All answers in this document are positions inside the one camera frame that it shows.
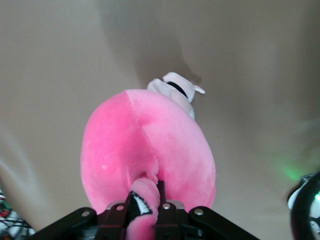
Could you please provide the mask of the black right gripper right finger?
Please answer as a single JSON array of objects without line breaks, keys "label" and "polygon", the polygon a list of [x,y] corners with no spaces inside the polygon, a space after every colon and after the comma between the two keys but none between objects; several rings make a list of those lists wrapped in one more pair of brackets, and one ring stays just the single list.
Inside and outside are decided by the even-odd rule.
[{"label": "black right gripper right finger", "polygon": [[169,200],[165,182],[159,181],[158,219],[155,240],[250,240],[252,235],[206,206],[186,211],[182,202]]}]

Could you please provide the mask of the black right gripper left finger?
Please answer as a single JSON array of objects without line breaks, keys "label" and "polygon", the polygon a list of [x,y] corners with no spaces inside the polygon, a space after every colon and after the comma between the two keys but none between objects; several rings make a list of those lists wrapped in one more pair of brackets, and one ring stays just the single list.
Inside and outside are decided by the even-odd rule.
[{"label": "black right gripper left finger", "polygon": [[103,213],[79,208],[29,236],[28,240],[126,240],[131,193],[110,203]]}]

